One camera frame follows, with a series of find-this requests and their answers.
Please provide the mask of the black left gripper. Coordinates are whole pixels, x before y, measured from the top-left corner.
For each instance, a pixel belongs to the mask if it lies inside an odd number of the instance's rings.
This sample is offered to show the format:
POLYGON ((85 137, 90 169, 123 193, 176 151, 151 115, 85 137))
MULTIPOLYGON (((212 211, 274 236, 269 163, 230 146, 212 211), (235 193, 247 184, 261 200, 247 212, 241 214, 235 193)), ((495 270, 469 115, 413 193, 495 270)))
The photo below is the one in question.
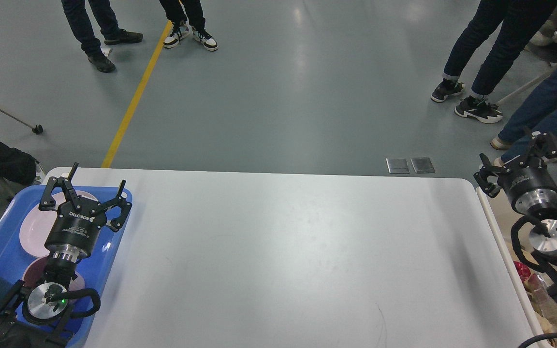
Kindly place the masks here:
POLYGON ((126 180, 122 180, 114 198, 80 211, 80 198, 72 185, 72 178, 78 167, 79 163, 75 162, 68 176, 49 177, 38 204, 40 211, 56 212, 56 220, 44 243, 50 256, 91 256, 100 229, 107 227, 113 232, 118 232, 126 223, 132 209, 131 201, 123 196, 126 180), (56 209, 56 201, 52 194, 55 188, 61 189, 66 202, 71 202, 73 208, 64 205, 56 209), (113 209, 119 210, 119 215, 108 218, 107 212, 113 209))

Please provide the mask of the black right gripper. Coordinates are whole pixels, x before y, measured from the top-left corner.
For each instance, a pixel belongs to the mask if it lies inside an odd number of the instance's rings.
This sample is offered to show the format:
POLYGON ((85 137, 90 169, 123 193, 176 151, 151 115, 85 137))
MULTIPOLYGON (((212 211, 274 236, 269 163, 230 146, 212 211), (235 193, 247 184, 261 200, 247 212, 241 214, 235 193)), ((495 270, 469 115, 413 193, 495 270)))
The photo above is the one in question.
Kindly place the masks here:
POLYGON ((479 154, 480 169, 473 175, 478 187, 490 198, 504 190, 513 211, 527 216, 548 216, 557 212, 557 185, 545 168, 557 163, 557 137, 550 132, 530 132, 526 152, 519 156, 519 167, 493 164, 486 154, 479 154), (498 184, 489 181, 498 177, 498 184))

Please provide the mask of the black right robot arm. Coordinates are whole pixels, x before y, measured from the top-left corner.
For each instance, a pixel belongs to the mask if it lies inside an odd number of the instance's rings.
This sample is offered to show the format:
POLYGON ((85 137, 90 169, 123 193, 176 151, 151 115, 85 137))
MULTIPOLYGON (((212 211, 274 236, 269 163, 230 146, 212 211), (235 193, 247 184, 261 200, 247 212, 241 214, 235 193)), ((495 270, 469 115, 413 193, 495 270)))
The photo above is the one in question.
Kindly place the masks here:
POLYGON ((480 154, 474 174, 480 191, 490 198, 504 192, 519 218, 510 230, 518 260, 553 281, 548 295, 557 304, 557 185, 547 165, 557 162, 557 138, 549 132, 528 134, 526 151, 504 164, 480 154))

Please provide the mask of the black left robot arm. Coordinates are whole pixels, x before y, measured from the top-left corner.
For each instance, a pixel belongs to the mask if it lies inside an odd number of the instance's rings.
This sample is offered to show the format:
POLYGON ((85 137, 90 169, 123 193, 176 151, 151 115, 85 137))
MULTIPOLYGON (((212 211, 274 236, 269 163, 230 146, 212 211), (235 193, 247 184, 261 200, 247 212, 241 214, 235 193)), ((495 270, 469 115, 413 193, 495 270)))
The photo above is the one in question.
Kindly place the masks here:
POLYGON ((81 348, 132 209, 69 174, 18 192, 0 220, 0 348, 81 348))

